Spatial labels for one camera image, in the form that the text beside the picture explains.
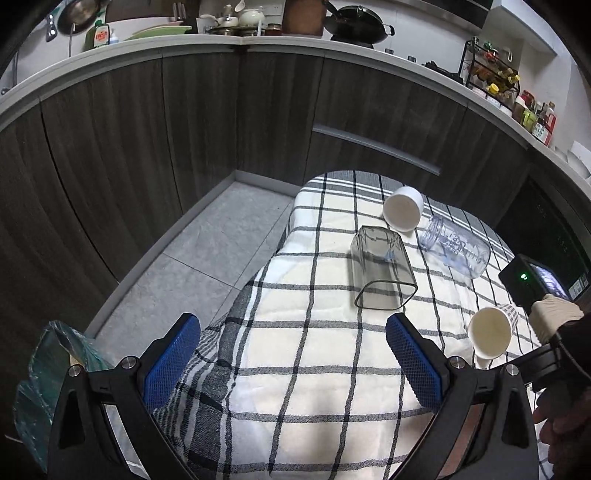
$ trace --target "trash bag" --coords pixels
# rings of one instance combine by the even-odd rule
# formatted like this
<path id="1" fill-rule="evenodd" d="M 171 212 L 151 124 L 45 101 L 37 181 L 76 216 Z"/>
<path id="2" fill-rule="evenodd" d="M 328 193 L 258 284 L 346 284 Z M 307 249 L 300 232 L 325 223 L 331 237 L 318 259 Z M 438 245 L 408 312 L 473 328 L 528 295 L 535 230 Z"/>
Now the trash bag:
<path id="1" fill-rule="evenodd" d="M 112 366 L 80 332 L 63 322 L 50 322 L 29 361 L 29 379 L 19 383 L 12 407 L 21 440 L 47 471 L 47 448 L 57 399 L 68 369 L 80 364 L 88 372 Z"/>

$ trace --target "silver screw head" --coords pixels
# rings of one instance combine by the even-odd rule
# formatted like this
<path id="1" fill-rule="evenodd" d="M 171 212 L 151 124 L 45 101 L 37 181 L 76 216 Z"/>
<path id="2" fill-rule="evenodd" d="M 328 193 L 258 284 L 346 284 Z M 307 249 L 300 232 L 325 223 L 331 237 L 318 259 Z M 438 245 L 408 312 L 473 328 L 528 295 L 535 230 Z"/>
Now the silver screw head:
<path id="1" fill-rule="evenodd" d="M 122 361 L 121 361 L 121 366 L 125 369 L 130 369 L 135 367 L 135 364 L 138 362 L 138 359 L 134 356 L 126 356 Z"/>
<path id="2" fill-rule="evenodd" d="M 461 369 L 466 366 L 466 361 L 461 356 L 451 356 L 449 358 L 449 363 L 453 368 Z"/>
<path id="3" fill-rule="evenodd" d="M 513 364 L 507 365 L 505 369 L 507 370 L 507 373 L 512 377 L 516 376 L 519 373 L 519 369 Z"/>
<path id="4" fill-rule="evenodd" d="M 68 369 L 68 375 L 70 375 L 71 377 L 77 377 L 78 375 L 80 375 L 80 372 L 82 372 L 82 367 L 78 364 L 72 365 Z"/>

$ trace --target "wok handle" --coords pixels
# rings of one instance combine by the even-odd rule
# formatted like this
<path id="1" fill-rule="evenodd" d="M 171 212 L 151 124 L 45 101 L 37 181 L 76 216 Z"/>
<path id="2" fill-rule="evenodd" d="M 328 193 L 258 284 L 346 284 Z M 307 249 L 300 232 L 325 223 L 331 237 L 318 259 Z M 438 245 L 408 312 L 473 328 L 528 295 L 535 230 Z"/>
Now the wok handle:
<path id="1" fill-rule="evenodd" d="M 332 13 L 336 17 L 340 17 L 339 10 L 333 4 L 331 4 L 329 2 L 329 0 L 321 0 L 321 1 L 322 1 L 322 5 L 324 5 L 330 13 Z"/>

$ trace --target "white cup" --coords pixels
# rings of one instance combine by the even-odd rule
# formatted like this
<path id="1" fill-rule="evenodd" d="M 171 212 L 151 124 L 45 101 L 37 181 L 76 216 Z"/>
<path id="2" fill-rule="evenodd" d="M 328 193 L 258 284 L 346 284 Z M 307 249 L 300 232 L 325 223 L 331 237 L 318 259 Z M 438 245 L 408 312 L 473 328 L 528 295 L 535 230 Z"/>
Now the white cup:
<path id="1" fill-rule="evenodd" d="M 476 356 L 493 360 L 505 353 L 511 343 L 517 318 L 517 310 L 509 304 L 478 310 L 468 324 L 468 338 Z"/>
<path id="2" fill-rule="evenodd" d="M 417 227 L 423 214 L 423 196 L 412 187 L 400 187 L 382 206 L 384 220 L 394 230 L 409 232 Z"/>

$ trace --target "cable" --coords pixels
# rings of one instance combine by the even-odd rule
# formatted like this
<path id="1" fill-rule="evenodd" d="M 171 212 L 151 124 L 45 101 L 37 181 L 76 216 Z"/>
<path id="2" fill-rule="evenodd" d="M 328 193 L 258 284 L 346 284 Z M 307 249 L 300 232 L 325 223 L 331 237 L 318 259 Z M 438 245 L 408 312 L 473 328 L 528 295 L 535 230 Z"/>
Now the cable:
<path id="1" fill-rule="evenodd" d="M 562 342 L 562 337 L 560 336 L 560 334 L 558 332 L 555 333 L 556 335 L 556 339 L 558 340 L 558 346 L 561 348 L 561 350 L 564 352 L 564 354 L 567 356 L 567 358 L 572 362 L 572 364 L 574 365 L 574 367 L 587 379 L 589 380 L 589 382 L 591 382 L 591 375 L 589 375 L 585 370 L 583 370 L 583 367 L 581 367 L 579 365 L 579 363 L 574 359 L 573 355 L 568 351 L 568 349 L 564 346 L 564 343 Z"/>

